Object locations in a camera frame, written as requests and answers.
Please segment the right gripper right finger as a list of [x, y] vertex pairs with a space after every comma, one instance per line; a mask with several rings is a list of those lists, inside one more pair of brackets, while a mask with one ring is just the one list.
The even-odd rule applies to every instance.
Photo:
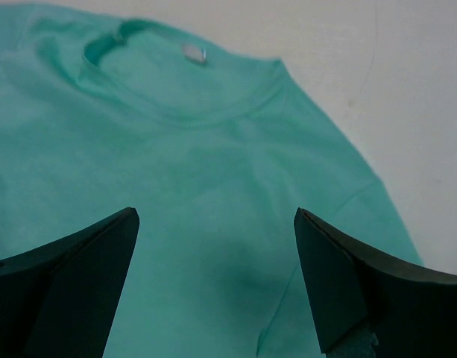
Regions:
[[327, 357], [457, 357], [457, 275], [367, 245], [299, 209], [294, 231]]

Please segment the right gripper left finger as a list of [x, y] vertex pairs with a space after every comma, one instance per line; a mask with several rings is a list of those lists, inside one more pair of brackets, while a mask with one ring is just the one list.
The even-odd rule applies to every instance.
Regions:
[[0, 260], [0, 357], [102, 357], [138, 231], [128, 207]]

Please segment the teal t-shirt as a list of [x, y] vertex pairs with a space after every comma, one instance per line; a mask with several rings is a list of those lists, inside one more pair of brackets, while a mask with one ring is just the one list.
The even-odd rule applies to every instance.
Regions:
[[106, 357], [319, 357], [295, 212], [412, 263], [382, 181], [283, 62], [0, 5], [0, 259], [141, 221]]

